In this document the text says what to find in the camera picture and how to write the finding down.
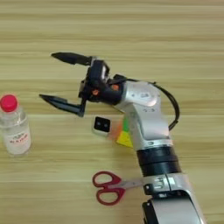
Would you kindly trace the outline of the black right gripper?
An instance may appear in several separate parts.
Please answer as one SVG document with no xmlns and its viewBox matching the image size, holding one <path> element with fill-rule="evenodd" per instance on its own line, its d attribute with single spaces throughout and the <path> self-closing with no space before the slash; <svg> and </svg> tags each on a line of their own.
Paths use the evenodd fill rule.
<svg viewBox="0 0 224 224">
<path fill-rule="evenodd" d="M 109 66 L 104 60 L 73 52 L 54 52 L 51 56 L 71 65 L 89 66 L 85 79 L 80 82 L 80 104 L 72 104 L 64 98 L 53 95 L 39 96 L 56 109 L 83 117 L 87 101 L 117 105 L 122 100 L 126 78 L 120 74 L 110 78 Z"/>
</svg>

